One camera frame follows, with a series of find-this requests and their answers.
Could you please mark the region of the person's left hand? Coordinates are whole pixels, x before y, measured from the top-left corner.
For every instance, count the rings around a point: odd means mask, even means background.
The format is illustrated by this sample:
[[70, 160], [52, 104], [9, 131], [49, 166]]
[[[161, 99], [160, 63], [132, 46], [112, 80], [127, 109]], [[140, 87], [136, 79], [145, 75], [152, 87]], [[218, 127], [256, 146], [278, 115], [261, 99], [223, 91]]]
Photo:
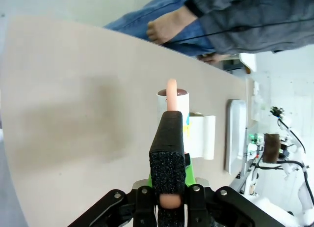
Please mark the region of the person's left hand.
[[201, 60], [203, 62], [206, 62], [208, 64], [214, 64], [218, 63], [220, 61], [223, 61], [224, 59], [228, 58], [230, 55], [219, 55], [216, 53], [212, 54], [205, 54], [205, 55], [199, 55], [197, 56], [198, 60]]

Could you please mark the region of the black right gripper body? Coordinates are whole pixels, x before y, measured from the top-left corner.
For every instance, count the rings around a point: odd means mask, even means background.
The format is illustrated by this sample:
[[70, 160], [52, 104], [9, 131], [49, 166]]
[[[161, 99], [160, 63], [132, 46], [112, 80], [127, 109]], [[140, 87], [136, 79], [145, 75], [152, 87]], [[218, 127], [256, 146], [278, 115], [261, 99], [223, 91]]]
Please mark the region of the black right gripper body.
[[280, 139], [280, 149], [279, 149], [279, 159], [284, 160], [289, 156], [289, 151], [288, 151], [288, 139]]

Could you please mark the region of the person's right hand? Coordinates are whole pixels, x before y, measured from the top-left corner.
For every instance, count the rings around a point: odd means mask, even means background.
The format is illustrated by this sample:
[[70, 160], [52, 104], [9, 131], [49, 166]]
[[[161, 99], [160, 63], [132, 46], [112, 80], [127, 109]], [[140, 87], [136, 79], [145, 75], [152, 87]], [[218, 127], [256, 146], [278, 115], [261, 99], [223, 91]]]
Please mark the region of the person's right hand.
[[164, 44], [178, 35], [186, 26], [197, 20], [187, 7], [166, 13], [148, 23], [148, 38], [156, 44]]

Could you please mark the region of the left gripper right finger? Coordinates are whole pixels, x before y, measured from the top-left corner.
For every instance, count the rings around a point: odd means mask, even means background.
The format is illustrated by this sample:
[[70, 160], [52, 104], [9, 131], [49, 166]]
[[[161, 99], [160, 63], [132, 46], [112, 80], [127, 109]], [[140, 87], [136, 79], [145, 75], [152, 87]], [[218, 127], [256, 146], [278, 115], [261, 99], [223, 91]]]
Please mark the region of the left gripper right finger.
[[275, 220], [229, 187], [214, 192], [196, 184], [186, 187], [183, 119], [179, 111], [170, 113], [170, 193], [187, 201], [188, 226], [273, 227]]

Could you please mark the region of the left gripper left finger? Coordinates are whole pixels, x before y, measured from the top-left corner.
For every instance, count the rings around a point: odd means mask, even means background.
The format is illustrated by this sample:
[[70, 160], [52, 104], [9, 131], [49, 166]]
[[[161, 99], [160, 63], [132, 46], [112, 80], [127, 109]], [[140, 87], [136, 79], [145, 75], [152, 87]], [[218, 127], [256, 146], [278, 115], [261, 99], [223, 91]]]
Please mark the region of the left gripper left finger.
[[156, 227], [156, 206], [163, 194], [170, 194], [166, 182], [171, 176], [171, 113], [164, 112], [149, 151], [150, 185], [141, 185], [125, 193], [113, 189], [93, 204], [70, 226], [123, 227], [133, 222], [134, 227]]

